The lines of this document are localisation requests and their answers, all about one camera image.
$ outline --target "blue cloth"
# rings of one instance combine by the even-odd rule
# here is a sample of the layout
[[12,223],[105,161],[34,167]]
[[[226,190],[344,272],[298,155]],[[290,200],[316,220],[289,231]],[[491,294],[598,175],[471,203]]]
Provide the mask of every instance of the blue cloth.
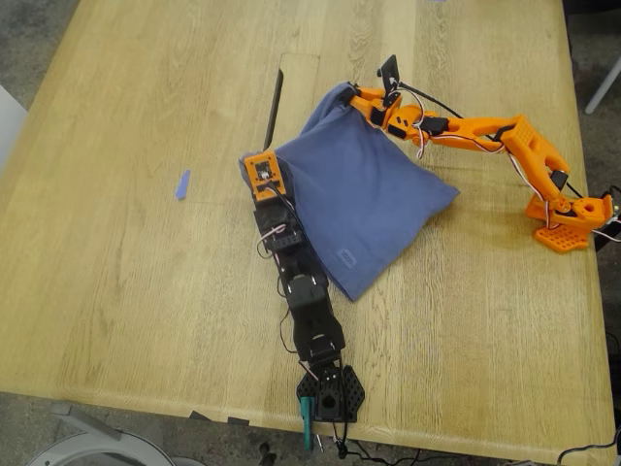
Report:
[[340,103],[347,86],[328,92],[300,136],[275,153],[292,176],[298,217],[326,273],[355,300],[458,190]]

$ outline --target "wooden table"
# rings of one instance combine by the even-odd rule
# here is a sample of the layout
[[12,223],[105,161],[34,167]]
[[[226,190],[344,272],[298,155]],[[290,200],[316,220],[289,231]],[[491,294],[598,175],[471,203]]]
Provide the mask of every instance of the wooden table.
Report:
[[[586,191],[560,2],[82,0],[0,182],[0,389],[300,430],[237,159],[278,66],[275,147],[391,53],[465,115],[526,114]],[[360,300],[331,290],[367,391],[351,437],[540,462],[609,441],[593,251],[532,239],[505,156],[421,163],[461,194]]]

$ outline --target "chair leg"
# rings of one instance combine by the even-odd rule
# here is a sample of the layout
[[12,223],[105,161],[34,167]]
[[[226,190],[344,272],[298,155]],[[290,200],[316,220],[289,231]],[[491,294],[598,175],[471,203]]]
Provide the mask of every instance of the chair leg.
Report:
[[614,80],[617,78],[617,76],[619,76],[619,73],[621,73],[621,56],[619,56],[619,59],[616,61],[616,63],[614,64],[614,66],[612,67],[612,69],[610,70],[610,72],[608,73],[608,75],[605,77],[604,81],[598,88],[598,90],[595,92],[595,94],[591,98],[591,101],[584,109],[584,112],[586,114],[591,115],[593,111],[597,108],[597,106],[600,105],[600,102],[602,101],[605,94],[612,86],[612,83],[614,83]]

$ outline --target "orange robotic arm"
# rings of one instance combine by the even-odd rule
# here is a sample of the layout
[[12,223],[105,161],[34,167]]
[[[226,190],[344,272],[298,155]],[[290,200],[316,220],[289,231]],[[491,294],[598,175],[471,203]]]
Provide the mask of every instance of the orange robotic arm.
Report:
[[586,248],[591,231],[613,217],[609,194],[601,199],[574,199],[562,194],[570,167],[524,116],[444,118],[423,112],[416,105],[401,107],[396,60],[389,62],[378,72],[386,89],[354,87],[349,100],[371,125],[399,139],[412,140],[421,147],[419,154],[430,141],[458,149],[506,152],[515,170],[535,192],[526,215],[545,221],[545,226],[535,232],[536,239],[559,252]]

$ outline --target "blue plastic piece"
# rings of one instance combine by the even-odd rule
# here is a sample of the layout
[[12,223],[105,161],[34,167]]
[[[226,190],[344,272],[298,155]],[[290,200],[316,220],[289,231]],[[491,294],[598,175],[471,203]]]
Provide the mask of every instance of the blue plastic piece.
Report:
[[300,399],[300,411],[304,421],[304,449],[312,450],[312,414],[314,413],[314,397],[303,396]]
[[190,181],[190,171],[185,170],[183,175],[181,175],[181,179],[179,180],[179,186],[177,186],[177,191],[175,191],[175,196],[178,201],[185,199],[185,193],[187,191],[187,184]]

